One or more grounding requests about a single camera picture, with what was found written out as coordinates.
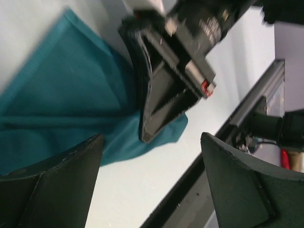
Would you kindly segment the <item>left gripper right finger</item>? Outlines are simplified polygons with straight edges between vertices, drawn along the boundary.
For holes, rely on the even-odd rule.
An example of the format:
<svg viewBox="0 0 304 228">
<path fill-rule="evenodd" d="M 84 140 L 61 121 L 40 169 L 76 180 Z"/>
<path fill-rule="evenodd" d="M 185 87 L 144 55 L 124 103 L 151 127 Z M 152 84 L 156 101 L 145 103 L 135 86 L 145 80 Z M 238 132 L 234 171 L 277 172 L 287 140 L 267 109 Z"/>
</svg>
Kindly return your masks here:
<svg viewBox="0 0 304 228">
<path fill-rule="evenodd" d="M 302 228 L 304 175 L 201 135 L 202 157 L 221 228 Z"/>
</svg>

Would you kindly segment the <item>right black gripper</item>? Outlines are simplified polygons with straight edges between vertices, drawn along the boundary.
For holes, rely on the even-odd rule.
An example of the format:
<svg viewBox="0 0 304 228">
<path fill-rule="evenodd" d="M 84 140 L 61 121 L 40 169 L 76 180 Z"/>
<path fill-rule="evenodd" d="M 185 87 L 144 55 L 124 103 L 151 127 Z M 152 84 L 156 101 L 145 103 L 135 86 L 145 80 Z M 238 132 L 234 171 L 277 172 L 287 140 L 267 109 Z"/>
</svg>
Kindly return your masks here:
<svg viewBox="0 0 304 228">
<path fill-rule="evenodd" d="M 253 0 L 179 0 L 168 13 L 137 7 L 118 29 L 131 57 L 141 109 L 140 140 L 210 97 L 215 73 L 206 55 L 227 35 Z"/>
</svg>

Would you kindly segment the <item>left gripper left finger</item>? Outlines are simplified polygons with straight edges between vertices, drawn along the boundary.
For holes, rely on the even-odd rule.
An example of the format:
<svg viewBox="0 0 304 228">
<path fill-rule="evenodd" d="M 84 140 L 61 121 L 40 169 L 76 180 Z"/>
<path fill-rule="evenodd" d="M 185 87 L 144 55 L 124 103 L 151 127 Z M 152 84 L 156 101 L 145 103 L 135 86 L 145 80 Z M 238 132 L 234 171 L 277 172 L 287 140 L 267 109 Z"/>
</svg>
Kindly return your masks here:
<svg viewBox="0 0 304 228">
<path fill-rule="evenodd" d="M 2 228 L 83 228 L 103 154 L 103 136 L 0 178 Z"/>
</svg>

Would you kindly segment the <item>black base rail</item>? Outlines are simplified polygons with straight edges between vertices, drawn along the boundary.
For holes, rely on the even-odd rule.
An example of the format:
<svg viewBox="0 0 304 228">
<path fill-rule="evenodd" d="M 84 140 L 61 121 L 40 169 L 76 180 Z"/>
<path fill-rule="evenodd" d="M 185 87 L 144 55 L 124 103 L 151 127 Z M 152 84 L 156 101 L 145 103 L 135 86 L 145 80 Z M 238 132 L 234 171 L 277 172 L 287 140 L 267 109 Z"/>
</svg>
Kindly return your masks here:
<svg viewBox="0 0 304 228">
<path fill-rule="evenodd" d="M 203 133 L 201 155 L 143 223 L 145 228 L 206 228 L 216 211 L 232 227 L 253 228 L 275 215 L 257 173 L 239 160 L 237 137 L 282 84 L 285 62 L 274 60 L 215 136 Z"/>
</svg>

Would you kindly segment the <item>teal satin napkin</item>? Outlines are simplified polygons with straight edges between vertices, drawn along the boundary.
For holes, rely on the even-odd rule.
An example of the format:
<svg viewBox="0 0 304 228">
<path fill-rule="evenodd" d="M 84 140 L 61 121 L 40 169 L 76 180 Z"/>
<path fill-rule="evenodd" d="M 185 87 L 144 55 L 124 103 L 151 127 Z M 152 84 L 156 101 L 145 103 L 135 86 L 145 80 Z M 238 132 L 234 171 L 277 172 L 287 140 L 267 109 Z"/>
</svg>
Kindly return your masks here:
<svg viewBox="0 0 304 228">
<path fill-rule="evenodd" d="M 100 133 L 102 165 L 174 143 L 188 118 L 151 143 L 139 139 L 133 69 L 72 10 L 66 10 L 0 97 L 0 172 L 7 174 Z"/>
</svg>

